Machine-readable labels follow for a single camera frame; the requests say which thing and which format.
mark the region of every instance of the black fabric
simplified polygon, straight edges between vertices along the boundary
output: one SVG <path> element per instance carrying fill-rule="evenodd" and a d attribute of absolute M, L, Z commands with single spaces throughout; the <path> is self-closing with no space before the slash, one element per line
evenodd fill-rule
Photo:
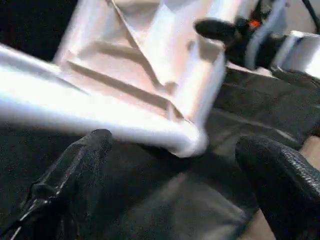
<path fill-rule="evenodd" d="M 33 165 L 30 160 L 23 170 L 41 175 Z M 3 174 L 3 192 L 16 199 L 7 202 L 15 209 L 34 179 L 21 176 L 24 190 L 10 193 L 12 172 Z M 103 190 L 94 188 L 99 197 L 90 200 L 96 207 L 89 219 L 77 221 L 84 239 L 234 239 L 257 209 L 237 164 L 209 151 L 181 160 L 161 149 L 114 141 L 100 172 Z"/>
<path fill-rule="evenodd" d="M 266 137 L 241 137 L 236 160 L 275 237 L 320 237 L 320 172 L 297 151 Z"/>

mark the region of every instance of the wire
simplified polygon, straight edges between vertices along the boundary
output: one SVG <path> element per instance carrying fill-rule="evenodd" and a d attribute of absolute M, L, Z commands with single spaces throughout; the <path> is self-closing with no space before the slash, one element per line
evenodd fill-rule
<path fill-rule="evenodd" d="M 302 2 L 305 5 L 306 9 L 308 10 L 312 20 L 314 21 L 316 33 L 320 34 L 320 19 L 318 18 L 314 8 L 312 7 L 309 0 L 302 0 Z"/>

